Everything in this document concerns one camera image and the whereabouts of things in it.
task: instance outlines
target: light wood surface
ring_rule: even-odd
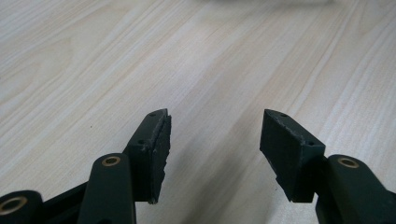
[[[396,1],[0,2],[0,195],[45,200],[168,108],[160,201],[138,223],[317,223],[259,151],[287,113],[396,191]]]

